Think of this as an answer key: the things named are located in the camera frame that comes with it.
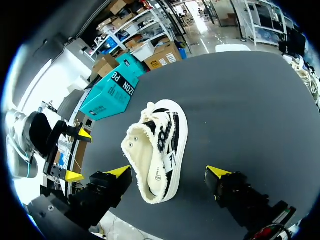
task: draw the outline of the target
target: person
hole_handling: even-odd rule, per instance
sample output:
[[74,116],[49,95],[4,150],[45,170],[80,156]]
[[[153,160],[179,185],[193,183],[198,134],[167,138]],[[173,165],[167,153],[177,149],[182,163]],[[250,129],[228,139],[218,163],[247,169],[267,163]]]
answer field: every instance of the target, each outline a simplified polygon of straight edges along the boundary
[[208,14],[209,14],[208,9],[205,9],[205,10],[203,11],[203,13],[204,13],[204,15],[208,15]]
[[190,18],[191,14],[187,10],[183,10],[184,16]]
[[204,14],[204,11],[201,10],[201,8],[198,9],[199,15],[202,16]]
[[190,14],[190,12],[188,12],[187,10],[183,10],[183,13],[184,13],[183,20],[184,20],[185,26],[189,27],[189,26],[193,25],[195,20],[192,17],[192,15]]

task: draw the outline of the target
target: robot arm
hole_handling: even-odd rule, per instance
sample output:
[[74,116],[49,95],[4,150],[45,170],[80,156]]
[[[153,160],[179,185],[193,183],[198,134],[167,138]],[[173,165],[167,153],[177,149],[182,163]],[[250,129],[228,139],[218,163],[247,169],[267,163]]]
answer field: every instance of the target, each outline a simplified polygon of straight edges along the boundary
[[285,226],[296,212],[294,207],[284,201],[269,206],[269,196],[254,190],[241,172],[207,166],[204,181],[220,208],[228,209],[234,220],[248,230],[244,240],[272,240],[283,231],[291,239]]
[[[13,109],[7,113],[5,121],[8,159],[18,164],[15,177],[34,178],[38,168],[30,166],[37,166],[34,154],[39,154],[45,159],[45,175],[68,182],[84,179],[81,174],[59,168],[54,163],[61,135],[71,136],[75,141],[92,142],[91,136],[82,129],[82,124],[71,127],[64,121],[58,121],[51,129],[43,113],[33,112],[26,116]],[[69,195],[67,200],[64,196],[41,195],[28,205],[29,214],[46,239],[99,239],[88,229],[96,226],[109,208],[118,206],[132,183],[131,167],[97,172],[89,180],[86,187]]]

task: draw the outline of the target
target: cardboard box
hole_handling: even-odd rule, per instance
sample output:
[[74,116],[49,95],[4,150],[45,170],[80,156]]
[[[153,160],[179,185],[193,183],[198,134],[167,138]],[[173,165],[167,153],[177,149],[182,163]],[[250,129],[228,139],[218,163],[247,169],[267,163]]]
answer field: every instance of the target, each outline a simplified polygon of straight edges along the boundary
[[119,66],[117,60],[110,54],[104,55],[100,54],[94,63],[92,72],[99,74],[101,77],[105,77]]
[[134,45],[137,45],[139,43],[139,40],[142,39],[141,35],[135,36],[133,37],[130,41],[128,41],[125,46],[130,49],[132,48]]
[[[91,134],[91,132],[88,129],[84,128],[84,130],[89,135]],[[88,142],[86,142],[86,141],[79,141],[79,145],[78,145],[78,148],[76,150],[75,157],[74,157],[74,160],[76,162],[73,165],[73,169],[71,169],[72,172],[75,172],[77,174],[81,174],[81,168],[82,168],[82,164],[84,162],[87,144],[88,144]]]
[[114,15],[116,15],[127,4],[132,4],[134,2],[135,2],[135,0],[114,0],[113,2],[111,2],[109,4],[109,6],[106,8],[106,10],[108,12],[112,12]]
[[138,82],[123,62],[92,88],[80,111],[95,121],[123,113]]
[[162,42],[162,43],[164,43],[164,44],[170,43],[170,39],[169,39],[168,37],[165,37],[165,38],[162,38],[162,39],[159,41],[159,43],[160,43],[160,42]]
[[61,157],[61,153],[60,153],[60,151],[59,151],[59,149],[58,149],[58,152],[56,153],[55,158],[54,158],[54,163],[55,163],[55,164],[59,164],[59,162],[60,162],[60,157]]
[[159,46],[155,49],[154,54],[144,62],[150,70],[161,68],[162,66],[181,61],[181,55],[173,41]]
[[144,44],[144,42],[134,44],[132,47],[130,47],[130,52],[134,52],[135,50],[141,48]]
[[102,29],[104,26],[107,26],[108,24],[111,24],[114,20],[116,20],[117,18],[116,17],[111,17],[111,18],[108,18],[107,20],[103,21],[102,23],[100,23],[98,25],[98,27],[96,28],[96,30],[100,30]]
[[142,14],[143,12],[147,11],[144,7],[140,8],[138,11],[136,11],[137,14]]
[[119,64],[124,63],[137,78],[147,72],[147,67],[145,67],[134,56],[132,56],[129,50],[125,50],[121,54],[119,54],[116,60]]
[[121,28],[126,22],[128,22],[130,19],[133,19],[136,15],[133,13],[128,14],[123,19],[118,17],[115,21],[113,21],[113,26],[115,26],[117,29]]

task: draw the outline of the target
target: sneaker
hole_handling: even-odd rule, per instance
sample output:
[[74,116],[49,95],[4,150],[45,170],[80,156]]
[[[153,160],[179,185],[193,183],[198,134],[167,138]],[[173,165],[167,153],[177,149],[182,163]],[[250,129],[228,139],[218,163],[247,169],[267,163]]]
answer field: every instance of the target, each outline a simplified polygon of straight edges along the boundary
[[129,127],[121,148],[148,204],[166,202],[176,195],[187,138],[186,115],[171,100],[149,102],[140,121]]

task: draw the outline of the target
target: black table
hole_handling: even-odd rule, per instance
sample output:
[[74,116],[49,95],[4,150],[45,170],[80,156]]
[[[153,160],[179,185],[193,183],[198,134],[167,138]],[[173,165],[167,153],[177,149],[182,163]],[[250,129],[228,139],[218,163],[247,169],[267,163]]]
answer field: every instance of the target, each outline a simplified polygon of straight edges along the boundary
[[125,113],[95,123],[82,172],[128,164],[121,142],[147,102],[176,101],[188,120],[180,186],[172,200],[149,205],[134,183],[111,211],[165,240],[240,240],[246,234],[205,186],[211,165],[240,171],[270,204],[306,216],[320,189],[320,115],[311,94],[281,56],[266,52],[202,55],[140,78]]

